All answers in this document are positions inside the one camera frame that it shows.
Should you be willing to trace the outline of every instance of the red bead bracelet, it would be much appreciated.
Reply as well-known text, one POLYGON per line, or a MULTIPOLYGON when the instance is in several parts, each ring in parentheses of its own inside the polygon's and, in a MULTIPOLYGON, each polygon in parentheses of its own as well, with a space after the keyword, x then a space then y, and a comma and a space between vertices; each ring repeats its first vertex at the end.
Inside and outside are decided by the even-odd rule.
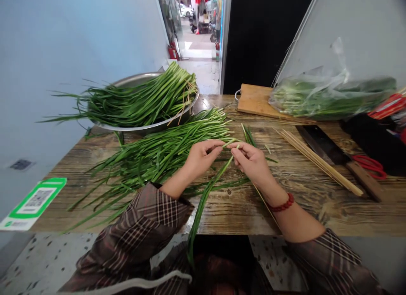
POLYGON ((272 207, 271 206, 271 211, 272 212, 280 212, 280 211, 287 210, 290 206, 292 206, 293 202, 295 202, 295 199, 294 199, 294 197, 293 197, 293 195, 291 193, 288 193, 288 196, 289 196, 289 199, 285 204, 283 204, 281 206, 278 206, 278 207, 272 207))

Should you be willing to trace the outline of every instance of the motorcycle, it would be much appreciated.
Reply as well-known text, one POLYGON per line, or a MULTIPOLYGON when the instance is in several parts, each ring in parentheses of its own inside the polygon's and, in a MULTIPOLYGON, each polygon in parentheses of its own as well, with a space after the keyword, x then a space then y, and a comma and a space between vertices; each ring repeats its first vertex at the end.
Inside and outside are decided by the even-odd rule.
POLYGON ((195 31, 198 29, 198 26, 196 23, 195 11, 193 11, 192 14, 189 16, 189 26, 190 26, 190 30, 192 31, 192 33, 195 33, 195 31))
POLYGON ((209 29, 209 33, 211 33, 210 36, 210 41, 212 43, 216 43, 217 42, 217 32, 216 32, 216 25, 210 22, 210 29, 209 29))

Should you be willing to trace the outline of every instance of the metal bowl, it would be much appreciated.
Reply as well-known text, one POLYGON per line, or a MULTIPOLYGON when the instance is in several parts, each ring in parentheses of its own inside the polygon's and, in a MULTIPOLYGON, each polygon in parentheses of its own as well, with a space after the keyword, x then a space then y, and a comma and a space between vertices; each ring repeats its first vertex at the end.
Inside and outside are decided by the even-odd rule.
MULTIPOLYGON (((141 83, 144 83, 145 81, 148 81, 154 77, 158 77, 160 74, 162 74, 163 72, 155 72, 155 73, 144 73, 144 74, 138 74, 138 75, 134 75, 134 76, 130 76, 124 79, 121 79, 119 81, 116 81, 115 83, 113 83, 112 85, 115 85, 117 87, 131 87, 131 86, 136 86, 139 85, 141 83)), ((147 135, 149 133, 154 133, 154 132, 159 132, 162 130, 167 129, 168 127, 173 127, 173 126, 177 126, 179 119, 181 120, 181 122, 185 122, 186 120, 188 120, 188 118, 190 117, 190 113, 192 111, 193 105, 196 103, 198 97, 199 97, 199 88, 196 92, 196 97, 193 100, 193 102, 191 103, 190 106, 187 106, 183 112, 179 113, 178 115, 176 115, 175 117, 172 117, 170 119, 161 121, 159 123, 156 124, 152 124, 149 126, 144 126, 144 127, 126 127, 126 128, 121 128, 121 127, 113 127, 110 126, 108 124, 102 124, 98 121, 95 120, 91 120, 96 126, 101 127, 103 129, 107 129, 107 130, 113 130, 113 131, 133 131, 135 133, 137 133, 138 135, 144 136, 147 135)))

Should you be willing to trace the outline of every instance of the red fire extinguisher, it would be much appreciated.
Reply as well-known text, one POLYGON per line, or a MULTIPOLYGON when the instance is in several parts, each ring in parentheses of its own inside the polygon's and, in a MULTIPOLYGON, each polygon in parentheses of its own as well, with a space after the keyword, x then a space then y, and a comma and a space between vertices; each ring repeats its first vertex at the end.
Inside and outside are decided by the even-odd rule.
POLYGON ((178 52, 176 51, 176 46, 175 46, 174 42, 171 42, 171 44, 168 45, 168 52, 169 52, 169 57, 171 59, 179 60, 179 55, 178 55, 178 52))

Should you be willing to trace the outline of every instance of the scissors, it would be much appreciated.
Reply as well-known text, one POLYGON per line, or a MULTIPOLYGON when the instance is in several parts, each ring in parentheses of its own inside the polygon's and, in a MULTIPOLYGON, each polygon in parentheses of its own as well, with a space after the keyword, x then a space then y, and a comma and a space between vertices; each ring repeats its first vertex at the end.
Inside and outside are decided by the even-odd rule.
POLYGON ((384 167, 380 162, 365 155, 353 155, 352 159, 358 162, 362 168, 374 171, 375 173, 368 171, 368 173, 374 179, 386 179, 387 175, 384 171, 384 167))

